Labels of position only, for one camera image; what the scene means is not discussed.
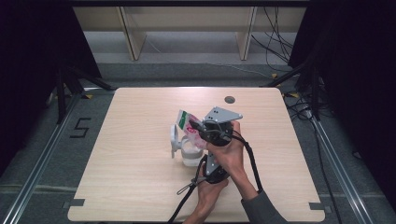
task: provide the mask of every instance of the table top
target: table top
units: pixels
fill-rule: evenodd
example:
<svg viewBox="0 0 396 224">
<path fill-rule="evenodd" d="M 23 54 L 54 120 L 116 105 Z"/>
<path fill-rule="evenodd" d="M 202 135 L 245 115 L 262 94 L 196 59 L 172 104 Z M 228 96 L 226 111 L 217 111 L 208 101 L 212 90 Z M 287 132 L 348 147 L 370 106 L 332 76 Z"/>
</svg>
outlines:
<svg viewBox="0 0 396 224">
<path fill-rule="evenodd" d="M 233 104 L 224 99 L 232 96 Z M 121 88 L 114 95 L 68 217 L 73 221 L 167 221 L 191 182 L 195 167 L 171 157 L 170 130 L 180 109 L 202 119 L 213 106 L 244 117 L 241 132 L 253 148 L 264 190 L 288 221 L 321 221 L 322 210 L 303 152 L 278 89 L 274 88 Z M 250 181 L 254 175 L 245 152 Z M 233 181 L 220 194 L 206 221 L 248 218 Z M 178 214 L 184 220 L 197 204 L 194 192 Z"/>
</svg>

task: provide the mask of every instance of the hand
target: hand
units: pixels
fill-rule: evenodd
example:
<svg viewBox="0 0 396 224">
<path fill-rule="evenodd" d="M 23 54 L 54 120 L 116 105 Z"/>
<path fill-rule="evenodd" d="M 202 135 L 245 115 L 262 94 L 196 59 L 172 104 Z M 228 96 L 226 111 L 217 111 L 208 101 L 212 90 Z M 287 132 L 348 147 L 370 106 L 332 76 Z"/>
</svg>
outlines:
<svg viewBox="0 0 396 224">
<path fill-rule="evenodd" d="M 241 128 L 238 121 L 231 121 L 233 125 L 233 135 L 241 137 Z M 216 147 L 213 144 L 207 143 L 206 148 L 216 157 L 216 162 L 220 164 L 227 173 L 233 177 L 236 173 L 244 173 L 244 144 L 239 140 L 232 139 L 232 141 L 224 147 Z"/>
<path fill-rule="evenodd" d="M 238 121 L 231 121 L 233 125 L 233 135 L 242 138 L 241 126 Z M 244 168 L 244 144 L 237 139 L 232 139 L 225 147 L 216 147 L 208 143 L 206 148 L 216 157 L 216 162 L 220 164 L 230 175 L 244 200 L 253 199 L 258 195 L 253 185 L 248 180 L 248 175 Z"/>
<path fill-rule="evenodd" d="M 203 176 L 203 168 L 201 167 L 200 176 Z M 198 184 L 198 204 L 193 213 L 183 222 L 184 224 L 200 224 L 215 208 L 216 201 L 221 191 L 227 187 L 228 179 L 224 179 L 217 184 L 209 184 L 202 181 Z"/>
</svg>

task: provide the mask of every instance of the metal frame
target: metal frame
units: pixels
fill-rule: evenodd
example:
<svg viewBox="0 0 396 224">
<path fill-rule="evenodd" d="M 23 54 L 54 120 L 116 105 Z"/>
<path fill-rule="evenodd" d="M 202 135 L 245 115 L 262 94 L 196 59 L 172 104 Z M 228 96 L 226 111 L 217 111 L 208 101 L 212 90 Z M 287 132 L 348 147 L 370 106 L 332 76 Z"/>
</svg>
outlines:
<svg viewBox="0 0 396 224">
<path fill-rule="evenodd" d="M 309 118 L 312 117 L 311 111 L 307 111 Z M 327 136 L 321 122 L 318 121 L 315 117 L 312 118 L 312 123 L 315 128 L 318 130 L 318 135 L 320 137 L 321 143 L 323 145 L 324 152 L 329 160 L 330 165 L 332 166 L 332 170 L 337 177 L 343 192 L 346 195 L 347 200 L 349 201 L 350 206 L 352 207 L 353 212 L 359 223 L 361 224 L 372 224 L 373 219 L 371 218 L 368 209 L 359 195 L 356 187 L 353 185 L 352 180 L 349 178 L 347 170 L 345 169 L 343 163 L 335 152 L 334 147 L 332 146 L 332 142 Z"/>
<path fill-rule="evenodd" d="M 68 107 L 67 112 L 64 116 L 64 119 L 61 123 L 55 126 L 52 135 L 44 147 L 43 152 L 41 153 L 40 157 L 38 158 L 35 167 L 33 168 L 32 172 L 29 174 L 26 182 L 23 184 L 21 191 L 19 192 L 17 198 L 15 199 L 14 203 L 11 205 L 9 210 L 7 211 L 6 218 L 3 220 L 4 224 L 14 224 L 18 223 L 21 218 L 21 215 L 29 203 L 30 198 L 32 197 L 33 192 L 35 191 L 35 186 L 37 185 L 40 177 L 42 176 L 50 157 L 57 147 L 60 137 L 64 132 L 64 128 L 69 121 L 70 115 L 73 112 L 77 102 L 81 98 L 80 94 L 76 94 L 72 97 Z"/>
</svg>

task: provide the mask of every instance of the gray sleeve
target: gray sleeve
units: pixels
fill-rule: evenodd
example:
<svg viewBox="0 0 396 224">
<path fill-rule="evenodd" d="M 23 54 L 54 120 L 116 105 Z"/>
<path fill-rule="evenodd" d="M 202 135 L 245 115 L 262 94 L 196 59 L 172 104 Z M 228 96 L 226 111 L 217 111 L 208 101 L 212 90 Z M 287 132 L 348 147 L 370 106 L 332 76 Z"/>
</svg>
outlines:
<svg viewBox="0 0 396 224">
<path fill-rule="evenodd" d="M 254 199 L 249 201 L 242 200 L 241 203 L 251 224 L 288 223 L 288 221 L 277 212 L 264 191 Z"/>
</svg>

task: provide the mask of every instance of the gray floor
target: gray floor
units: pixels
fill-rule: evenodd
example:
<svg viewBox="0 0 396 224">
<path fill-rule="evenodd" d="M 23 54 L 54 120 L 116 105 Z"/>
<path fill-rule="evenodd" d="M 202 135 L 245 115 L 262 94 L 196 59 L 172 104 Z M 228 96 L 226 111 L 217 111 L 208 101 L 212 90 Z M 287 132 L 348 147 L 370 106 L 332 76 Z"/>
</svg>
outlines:
<svg viewBox="0 0 396 224">
<path fill-rule="evenodd" d="M 247 61 L 240 61 L 232 33 L 152 33 L 139 61 L 129 60 L 123 34 L 87 33 L 92 52 L 98 62 L 104 81 L 116 87 L 141 86 L 244 86 L 258 87 L 271 81 L 276 69 L 289 68 L 275 55 L 268 60 L 274 68 L 266 65 L 265 50 L 254 41 L 251 43 Z M 255 34 L 263 43 L 263 34 Z M 284 34 L 292 42 L 295 34 Z M 291 91 L 297 77 L 283 83 L 282 91 Z M 94 87 L 81 80 L 85 87 Z M 39 179 L 35 192 L 27 204 L 19 223 L 71 223 L 67 219 L 67 203 L 77 190 L 93 144 L 111 103 L 112 94 L 103 91 L 87 93 L 91 98 L 80 99 L 70 120 L 65 126 L 58 146 L 47 168 Z M 287 97 L 288 105 L 299 99 Z M 322 113 L 331 115 L 328 109 Z M 366 204 L 374 223 L 396 223 L 396 215 L 378 185 L 373 180 L 364 162 L 352 156 L 354 150 L 336 118 L 321 116 L 332 144 L 346 167 L 353 184 Z M 89 130 L 84 138 L 71 138 L 83 134 L 75 130 L 80 125 Z M 21 186 L 27 179 L 40 156 L 57 120 L 57 104 L 53 100 L 37 121 L 26 147 L 19 151 L 0 179 L 0 218 L 3 219 L 14 202 Z M 312 125 L 309 121 L 294 119 L 293 126 L 300 141 L 306 162 L 322 203 L 332 212 L 326 214 L 322 223 L 338 223 L 335 207 L 330 198 L 323 173 L 319 169 L 318 148 Z M 336 201 L 343 223 L 359 223 L 342 191 L 334 172 L 322 155 L 325 174 Z"/>
</svg>

